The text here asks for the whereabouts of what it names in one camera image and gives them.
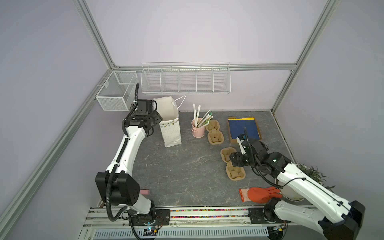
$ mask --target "pink object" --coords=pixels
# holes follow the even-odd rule
[[[149,195],[150,193],[149,189],[140,189],[140,194],[142,195]]]
[[[194,123],[195,123],[195,119],[192,120],[191,124],[192,124],[192,135],[196,138],[201,138],[204,136],[205,134],[205,127],[195,127],[194,126]]]

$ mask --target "straw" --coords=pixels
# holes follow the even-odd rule
[[[204,119],[201,119],[201,121],[198,123],[198,125],[202,125],[205,121],[210,119],[210,117],[213,117],[212,115],[207,115]]]
[[[209,116],[209,117],[207,117],[205,120],[204,120],[204,122],[202,122],[202,123],[200,123],[199,125],[199,127],[201,127],[201,125],[204,125],[205,126],[205,124],[207,123],[207,122],[209,122],[209,120],[211,120],[213,118],[213,116]]]
[[[211,114],[208,114],[205,118],[202,118],[197,124],[199,125],[200,123],[203,123],[205,120],[207,120],[207,118],[209,118],[210,116],[212,116],[212,112]]]
[[[201,120],[197,122],[198,125],[204,120],[205,116],[209,113],[209,111],[211,111],[211,110],[209,109],[208,112],[206,112],[204,114],[204,116],[201,118]]]
[[[199,120],[200,108],[201,108],[201,106],[199,105],[199,108],[197,109],[197,115],[196,115],[196,120],[195,120],[195,127],[197,127],[197,125],[198,125],[196,121]]]
[[[209,124],[209,121],[207,121],[206,124],[204,124],[204,125],[202,125],[202,126],[200,126],[200,127],[205,127],[205,126],[208,125],[208,124]]]
[[[196,118],[196,105],[195,104],[193,104],[193,116],[194,116],[194,124],[195,124],[195,127],[197,126],[197,124],[196,124],[196,121],[197,121],[197,118]]]

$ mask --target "potted plant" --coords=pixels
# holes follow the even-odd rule
[[[321,185],[324,185],[324,183],[327,181],[325,178],[327,178],[327,176],[324,176],[321,172],[318,171],[318,169],[314,168],[314,167],[307,167],[303,164],[296,164],[296,166],[303,172],[305,173],[308,177],[312,178],[313,180],[315,180],[316,182],[318,182],[319,184]],[[329,191],[333,192],[332,191],[332,188],[334,188],[335,186],[332,186],[332,187],[325,187],[326,189],[328,189]],[[289,200],[291,201],[302,201],[304,199],[303,196],[301,196],[300,194],[298,194],[295,190],[293,190],[290,186],[285,186],[283,187],[282,189],[280,189],[280,193],[288,198]]]

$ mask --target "black mounting plate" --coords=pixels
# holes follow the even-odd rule
[[[264,209],[264,206],[248,208],[248,216],[251,219],[252,224],[270,223],[264,219],[263,209]],[[284,223],[284,221],[281,219],[276,219],[276,222],[274,223]]]
[[[169,225],[169,220],[170,220],[170,210],[169,209],[156,209],[156,222],[151,224],[151,226],[154,225],[161,225],[163,222],[163,226]],[[137,216],[132,216],[132,221],[129,221],[129,225],[131,225],[131,222],[133,222],[134,226],[147,226],[144,224],[144,222],[140,221]]]

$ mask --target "pink eraser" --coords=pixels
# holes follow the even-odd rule
[[[149,189],[140,189],[140,194],[142,195],[149,195],[150,193]]]

